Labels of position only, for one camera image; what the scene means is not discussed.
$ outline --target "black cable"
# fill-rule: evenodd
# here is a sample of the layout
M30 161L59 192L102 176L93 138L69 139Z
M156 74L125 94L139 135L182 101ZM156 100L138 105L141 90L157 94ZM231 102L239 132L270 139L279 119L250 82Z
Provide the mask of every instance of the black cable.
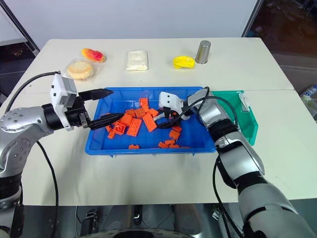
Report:
M32 81L34 81L35 79L38 79L38 78L41 78L41 77L44 77L44 76L49 76L49 75L54 75L56 73L60 73L60 72L49 72L49 73L41 73L39 75L36 75L32 78L30 78L28 81L26 81L25 83L23 83L21 85L21 87L18 88L18 90L15 92L15 94L12 96L8 106L6 107L5 109L5 112L7 113L8 111L10 111L11 107L12 107L12 104L14 103L16 97L19 95L19 93L29 84L31 83Z
M228 236L228 238L231 238L231 234L230 234L230 230L229 230L229 227L228 227L228 223L227 223L226 217L225 217L223 212L221 212L221 216L222 216L222 219L223 219L224 227L225 227L226 232L227 232L227 236Z
M76 206L76 218L77 218L77 220L79 221L79 223L81 224L81 220L80 220L79 217L78 217L77 211L78 211L78 206Z
M232 112L233 112L234 120L235 120L234 125L235 125L236 128L238 128L238 116L237 116L237 113L235 112L233 106L232 106L227 100L225 100L225 99L223 99L223 98L221 98L221 97L217 97L217 96L207 96L207 97L205 96L204 98L197 99L197 100L194 101L191 105L189 105L180 115L178 115L177 118L175 118L174 120L172 120L172 121L166 123L166 124L164 125L164 127L161 127L161 128L168 128L168 127L170 127L171 125L173 125L174 123L176 123L177 121L179 121L179 120L181 119L181 117L182 117L188 110L190 110L193 106L195 106L196 103L198 103L198 102L200 102L200 101L202 101L202 100L205 100L205 99L219 99L219 100L223 101L224 103L226 103L226 104L229 106L229 108L232 110Z
M49 76L49 75L54 75L56 73L60 73L60 72L49 72L49 73L41 73L39 75L36 75L32 78L30 78L29 80L27 80L25 83L23 83L21 85L21 87L18 88L18 90L15 92L15 94L12 96L10 102L8 103L8 106L6 107L5 109L5 112L7 113L8 111L10 111L15 99L17 98L17 96L20 94L20 92L31 82L33 82L35 79L38 79L38 78L41 78L41 77L44 77L44 76ZM56 181L56 177L55 177L55 172L54 172L54 168L49 160L49 157L44 149L44 147L42 146L42 144L37 141L36 142L38 144L38 146L40 147L40 149L42 150L43 154L44 154L44 157L51 169L51 172L52 172L52 177L53 177L53 181L54 181L54 187L55 187L55 219L54 219L54 224L53 224L53 230L52 230L52 234L51 234L51 237L53 238L55 236L55 233L56 233L56 229L57 229L57 214L58 214L58 188L57 188L57 181ZM20 201L19 201L19 204L22 204L23 203L23 190L22 190L22 183L20 183L21 185L21 196L20 196Z
M22 187L22 182L20 181L20 187L21 187L21 194L20 194L20 201L19 204L23 204L23 187Z
M217 157L216 159L216 162L214 164L214 167L213 167L213 171L212 171L212 185L213 185L213 190L214 190L214 193L216 195L216 198L218 200L218 203L220 205L220 208L221 210L224 212L224 214L226 215L228 221L230 222L230 224L232 225L234 231L237 233L237 235L240 237L240 238L244 238L243 234L240 232L240 230L238 229L238 227L236 226L236 224L234 223L234 221L231 219L230 215L228 214L227 210L224 208L223 206L223 203L218 195L218 192L217 192L217 188L216 188L216 182L215 182L215 174L216 174L216 168L217 168L217 162L219 160L219 156Z
M55 187L55 219L54 219L53 231L52 231L52 234L51 234L51 237L53 238L55 236L55 232L56 232L57 213L58 213L58 188L57 188L57 181L56 181L54 168L53 168L53 166L52 166L52 164L50 162L50 159L49 159L49 157L48 157L43 145L39 141L37 141L36 143L39 145L40 149L42 150L42 152L44 154L44 157L45 157L45 159L46 159L46 161L47 161L47 163L48 163L48 165L49 165L49 167L51 169L52 176L53 176L53 181L54 181L54 187Z

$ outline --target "white table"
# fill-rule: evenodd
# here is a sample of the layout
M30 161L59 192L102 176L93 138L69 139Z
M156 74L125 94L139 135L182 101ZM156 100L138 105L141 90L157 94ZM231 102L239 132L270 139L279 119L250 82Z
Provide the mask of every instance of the white table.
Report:
M76 45L75 48L92 47L94 42L101 45L111 45L114 47L114 40L52 40L46 45L43 51L37 56L27 72L22 77L19 84L27 78L41 72L56 70L56 65L64 58L72 58L67 52L63 51L67 47L62 45ZM118 44L124 47L123 40ZM279 187L288 199L313 198L317 197L317 190L314 188L317 182L316 173L316 154L314 148L317 141L317 126L306 110L297 93L292 90L291 84L280 72L278 65L269 56L267 49L259 39L210 39L211 42L221 42L223 49L227 41L229 48L232 45L244 44L246 48L254 48L258 45L258 60L253 62L265 62L270 65L271 70L267 73L268 78L276 78L279 83L274 81L259 82L254 77L249 77L248 82L245 75L237 71L229 76L229 70L224 72L225 79L216 80L210 83L207 76L202 79L195 79L194 82L181 80L178 73L183 74L183 78L189 77L192 73L190 70L173 70L170 79L156 81L151 70L159 73L156 69L159 60L153 57L153 47L147 47L147 40L124 40L126 50L133 49L135 45L149 51L150 70L145 86L205 86L209 85L212 90L236 90L243 89L252 105L254 115L259 124L259 131L255 143L255 150L261 157L266 175L265 178ZM172 39L172 40L149 40L149 45L154 41L163 45L163 42L174 41L173 49L181 52L185 51L186 46L192 42L199 42L200 39ZM114 55L114 50L109 51L109 55ZM138 76L141 72L125 72L123 69L123 59L113 58L117 66L111 61L108 55L107 70L103 71L104 75L112 75L112 80L101 81L102 75L96 78L93 84L76 83L78 91L106 86L141 86ZM216 63L216 59L210 58L210 61ZM195 70L196 75L204 75L202 71L207 72L205 67L211 67L208 64L198 65ZM258 64L258 70L264 72L264 65ZM241 80L243 86L238 87L238 80ZM43 78L28 87L24 93L20 94L13 107L30 107L46 104L50 102L48 91L50 89L52 78ZM257 88L257 82L265 90ZM7 102L0 109L3 114ZM88 113L93 116L97 102L88 101L86 104ZM59 189L60 205L115 205L115 204L159 204L159 203L205 203L216 202L211 185L212 168L217 153L210 154L164 154L164 155L134 155L134 156L89 156L84 152L89 130L75 128L72 132L58 130L53 135L41 139L57 176ZM54 205L53 179L48 165L37 145L35 145L29 155L25 169L22 174L24 203L26 205ZM218 192L224 202L237 201L236 191L227 187L217 174Z

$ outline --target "yellow object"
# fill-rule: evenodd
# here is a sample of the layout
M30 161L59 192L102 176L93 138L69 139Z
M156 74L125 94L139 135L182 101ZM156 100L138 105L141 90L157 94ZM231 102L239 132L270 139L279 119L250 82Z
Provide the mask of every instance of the yellow object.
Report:
M193 68L195 60L189 56L178 56L173 60L175 68Z

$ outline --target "robotic arm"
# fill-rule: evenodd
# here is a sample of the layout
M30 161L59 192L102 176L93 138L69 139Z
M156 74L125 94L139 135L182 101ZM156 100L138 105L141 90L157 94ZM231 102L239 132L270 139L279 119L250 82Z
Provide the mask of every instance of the robotic arm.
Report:
M90 120L84 106L86 100L104 98L113 92L96 89L79 93L74 81L54 75L51 88L53 104L41 107L17 108L0 118L0 237L1 232L19 237L23 207L17 206L21 195L21 174L27 157L35 142L55 130L74 126L94 130L110 125L124 114L108 114L97 120Z
M204 97L206 92L202 89L188 97L187 104ZM245 236L316 237L282 192L265 180L261 159L215 99L206 100L199 118L215 143L219 154L216 165L223 181L238 191Z

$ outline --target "orange brick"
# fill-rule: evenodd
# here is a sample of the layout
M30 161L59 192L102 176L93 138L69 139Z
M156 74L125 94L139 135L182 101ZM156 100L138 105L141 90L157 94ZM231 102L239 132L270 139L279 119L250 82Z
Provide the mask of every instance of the orange brick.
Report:
M106 126L106 130L107 130L108 132L111 132L111 131L112 131L111 126L107 125L107 126Z
M166 140L166 141L165 141L165 144L166 144L166 145L175 144L175 140L174 140L174 139L172 139L172 140Z
M173 129L169 133L169 137L173 138L174 140L177 140L179 138L179 136L180 136L180 133L173 130Z
M133 117L131 115L125 113L124 116L121 117L120 123L124 124L126 126L130 126L132 119L133 119Z
M131 136L137 136L140 126L141 126L142 120L141 119L136 119L133 118L132 122L130 124L130 127L127 131L127 135L131 135Z
M134 110L134 112L138 119L142 118L145 115L143 108L136 109Z
M153 120L153 117L151 116L150 113L146 113L143 117L142 117L145 125L147 126L147 129L149 132L154 131L155 128L157 128L157 124L155 123L155 121Z
M125 113L129 114L133 118L136 118L134 109L126 110Z
M109 132L108 138L113 139L114 135L115 135L114 130L112 130L111 132Z
M140 104L140 107L142 107L142 106L145 106L145 105L149 105L149 101L148 101L148 99L147 98L140 98L139 99L139 104Z
M169 145L169 148L179 148L179 145Z
M144 105L144 106L142 106L142 108L143 108L145 113L147 113L150 110L148 105Z
M117 122L120 122L120 120L116 120L114 123L112 123L112 125L115 125Z
M151 108L151 109L149 110L149 113L151 113L151 115L152 115L153 117L156 117L156 116L159 114L159 112L158 112L157 110L155 110L154 108Z
M125 125L124 124L117 122L114 125L114 128L113 128L114 133L116 133L118 135L123 135L124 134L124 130L125 130Z
M165 145L163 142L160 142L160 143L158 144L158 146L159 146L159 148L162 148L162 149L168 148L168 145Z
M139 145L129 145L129 149L133 150L133 149L140 149L140 146Z
M182 128L180 126L172 126L173 130L176 130L177 132L181 132Z

